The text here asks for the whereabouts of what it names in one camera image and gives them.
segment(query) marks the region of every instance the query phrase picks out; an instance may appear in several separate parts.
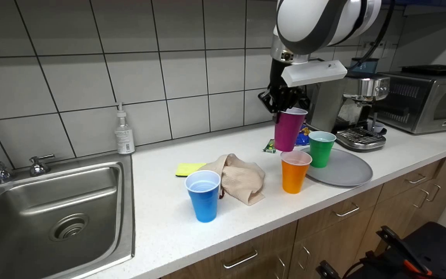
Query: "yellow sponge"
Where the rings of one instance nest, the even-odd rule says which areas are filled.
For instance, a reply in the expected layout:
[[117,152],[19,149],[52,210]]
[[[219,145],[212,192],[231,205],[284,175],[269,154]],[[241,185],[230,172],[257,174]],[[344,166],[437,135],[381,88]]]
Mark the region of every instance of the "yellow sponge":
[[196,172],[200,167],[204,166],[206,163],[197,163],[197,164],[178,164],[176,176],[189,176],[191,173]]

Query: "microwave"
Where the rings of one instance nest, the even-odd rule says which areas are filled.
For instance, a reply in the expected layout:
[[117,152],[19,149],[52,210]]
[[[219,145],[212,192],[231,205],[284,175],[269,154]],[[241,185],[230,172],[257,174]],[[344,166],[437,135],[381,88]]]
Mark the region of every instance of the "microwave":
[[377,101],[377,119],[413,134],[446,131],[446,75],[383,72],[389,94]]

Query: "green plastic cup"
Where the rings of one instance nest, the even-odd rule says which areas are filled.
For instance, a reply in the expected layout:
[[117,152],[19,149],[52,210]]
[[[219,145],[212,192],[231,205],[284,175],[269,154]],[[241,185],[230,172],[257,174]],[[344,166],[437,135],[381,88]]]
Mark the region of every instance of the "green plastic cup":
[[328,164],[329,153],[335,140],[336,136],[332,133],[323,131],[309,133],[310,155],[313,158],[311,166],[324,168]]

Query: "espresso machine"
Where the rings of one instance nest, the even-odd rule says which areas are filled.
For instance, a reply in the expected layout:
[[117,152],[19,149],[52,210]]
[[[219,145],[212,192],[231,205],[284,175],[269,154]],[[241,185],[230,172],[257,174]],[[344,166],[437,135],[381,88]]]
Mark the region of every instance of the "espresso machine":
[[311,129],[332,132],[343,147],[356,152],[382,148],[386,138],[368,131],[367,120],[373,117],[376,101],[389,93],[390,78],[381,74],[349,72],[344,78],[306,87],[306,97],[299,106],[306,109],[306,123]]

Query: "stainless steel sink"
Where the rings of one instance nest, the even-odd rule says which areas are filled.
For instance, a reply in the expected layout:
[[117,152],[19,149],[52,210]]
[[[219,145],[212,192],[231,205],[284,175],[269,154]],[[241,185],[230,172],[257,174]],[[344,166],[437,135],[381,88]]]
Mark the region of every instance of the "stainless steel sink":
[[1,279],[79,279],[133,256],[130,156],[51,167],[0,185]]

